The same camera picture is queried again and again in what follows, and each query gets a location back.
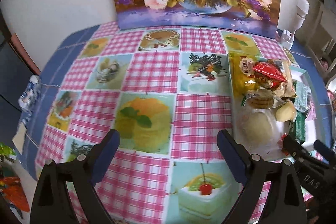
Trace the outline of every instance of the table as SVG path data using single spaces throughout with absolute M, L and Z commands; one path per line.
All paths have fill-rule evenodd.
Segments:
M 223 219 L 240 190 L 216 145 L 217 132 L 231 128 L 230 95 L 210 81 L 209 92 L 203 84 L 191 85 L 186 75 L 197 68 L 191 60 L 201 62 L 204 56 L 224 64 L 227 31 L 181 26 L 120 31 L 116 22 L 109 22 L 71 34 L 41 73 L 45 85 L 27 125 L 20 161 L 37 179 L 46 159 L 72 160 L 78 151 L 87 152 L 99 143 L 111 127 L 117 128 L 121 148 L 96 186 L 116 220 L 189 223 L 195 222 L 195 215 L 202 223 Z M 147 51 L 152 38 L 167 40 L 167 32 L 168 50 L 162 44 Z M 277 42 L 252 37 L 263 57 L 287 59 Z M 298 42 L 292 50 L 314 83 L 330 145 L 331 109 L 323 80 Z M 226 83 L 225 68 L 213 70 Z M 197 187 L 202 169 L 217 185 L 211 195 L 215 205 L 205 206 L 199 194 L 191 196 L 190 187 Z M 83 218 L 73 186 L 68 188 Z M 268 189 L 266 183 L 253 218 L 260 216 Z M 197 213 L 188 208 L 192 199 Z M 225 202 L 224 209 L 215 210 L 218 200 Z

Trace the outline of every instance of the pink checkered pattern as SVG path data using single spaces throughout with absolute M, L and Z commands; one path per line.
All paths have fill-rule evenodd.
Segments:
M 111 21 L 100 25 L 98 30 L 92 35 L 91 39 L 99 37 L 107 37 L 109 35 L 115 34 L 119 31 L 118 23 L 116 21 Z
M 86 220 L 86 216 L 79 202 L 78 196 L 73 191 L 68 191 L 68 192 L 69 192 L 70 200 L 72 203 L 73 210 L 75 211 L 75 214 L 77 215 L 77 217 L 80 217 Z
M 56 163 L 59 163 L 62 160 L 66 137 L 67 135 L 62 131 L 46 126 L 36 155 L 36 164 L 44 166 L 44 162 L 47 159 L 53 159 Z
M 171 157 L 223 159 L 216 137 L 218 131 L 231 127 L 230 97 L 178 94 Z
M 128 68 L 122 90 L 177 92 L 179 52 L 139 52 Z
M 257 35 L 253 35 L 253 38 L 265 58 L 288 60 L 286 53 L 276 41 Z
M 95 68 L 98 57 L 77 59 L 73 62 L 71 69 L 66 74 L 61 89 L 83 90 L 90 73 Z
M 161 30 L 161 29 L 181 29 L 182 26 L 172 25 L 172 26 L 154 26 L 146 27 L 146 30 Z
M 161 224 L 168 169 L 168 159 L 117 151 L 98 196 L 111 214 Z
M 101 55 L 135 52 L 142 40 L 143 33 L 143 31 L 137 31 L 115 34 Z
M 100 143 L 110 130 L 119 92 L 84 90 L 77 102 L 69 134 Z
M 183 28 L 180 44 L 183 52 L 226 54 L 224 41 L 219 30 Z

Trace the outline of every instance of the red snack wrapper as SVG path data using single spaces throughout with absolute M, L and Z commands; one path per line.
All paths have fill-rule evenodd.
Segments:
M 286 82 L 286 79 L 282 75 L 281 71 L 275 66 L 266 62 L 256 62 L 252 70 L 257 71 L 269 78 L 278 80 L 280 82 Z

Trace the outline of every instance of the blue and white package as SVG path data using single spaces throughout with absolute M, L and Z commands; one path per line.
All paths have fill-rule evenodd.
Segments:
M 31 113 L 34 103 L 39 96 L 40 88 L 40 78 L 37 75 L 32 75 L 29 79 L 26 90 L 21 94 L 19 98 L 19 106 L 24 112 Z

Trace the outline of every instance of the tablecloth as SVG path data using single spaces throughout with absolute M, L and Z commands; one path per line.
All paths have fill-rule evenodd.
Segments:
M 177 47 L 168 50 L 163 45 L 158 50 L 142 47 L 146 35 L 155 33 L 155 30 L 171 30 L 178 34 Z M 127 133 L 122 133 L 122 148 L 116 153 L 103 181 L 97 184 L 96 191 L 109 213 L 119 221 L 176 223 L 180 213 L 184 215 L 181 223 L 195 223 L 190 209 L 176 212 L 179 210 L 177 203 L 182 203 L 183 197 L 188 199 L 189 193 L 182 193 L 186 185 L 192 185 L 193 179 L 202 173 L 208 175 L 217 172 L 218 168 L 225 180 L 219 179 L 218 189 L 222 190 L 218 190 L 218 195 L 224 197 L 225 183 L 234 183 L 216 145 L 217 132 L 231 128 L 231 100 L 225 93 L 185 91 L 182 84 L 185 72 L 182 70 L 191 53 L 197 54 L 197 58 L 205 55 L 225 58 L 228 46 L 223 41 L 223 32 L 226 31 L 229 30 L 181 26 L 120 31 L 116 22 L 109 22 L 71 34 L 41 73 L 45 85 L 27 125 L 20 161 L 37 179 L 46 159 L 67 161 L 71 159 L 69 151 L 74 147 L 87 151 L 99 143 L 111 127 L 116 127 L 118 118 L 122 124 L 121 118 L 125 117 L 121 117 L 120 112 L 131 115 L 135 121 L 133 127 L 146 124 L 148 119 L 143 116 L 154 117 L 155 113 L 149 113 L 139 105 L 145 99 L 151 100 L 157 112 L 171 118 L 166 144 L 152 151 L 141 140 L 128 138 Z M 287 59 L 277 42 L 257 35 L 252 37 L 263 57 Z M 329 100 L 324 96 L 323 81 L 311 58 L 297 42 L 293 53 L 298 64 L 312 78 L 327 144 L 330 145 L 331 112 Z M 117 75 L 113 85 L 106 84 L 110 83 L 107 78 L 112 77 L 117 69 L 118 75 L 123 72 L 123 77 L 119 80 Z M 225 69 L 221 67 L 220 70 L 219 75 Z M 125 109 L 129 111 L 131 108 L 137 112 L 126 114 Z M 68 112 L 71 112 L 70 119 L 66 119 Z M 260 216 L 269 185 L 264 185 L 253 218 Z M 77 215 L 84 218 L 73 187 L 69 185 L 68 188 Z M 233 187 L 230 191 L 227 193 L 236 198 L 239 188 Z M 234 201 L 226 202 L 229 209 Z M 201 214 L 204 223 L 216 223 L 221 216 L 204 217 Z

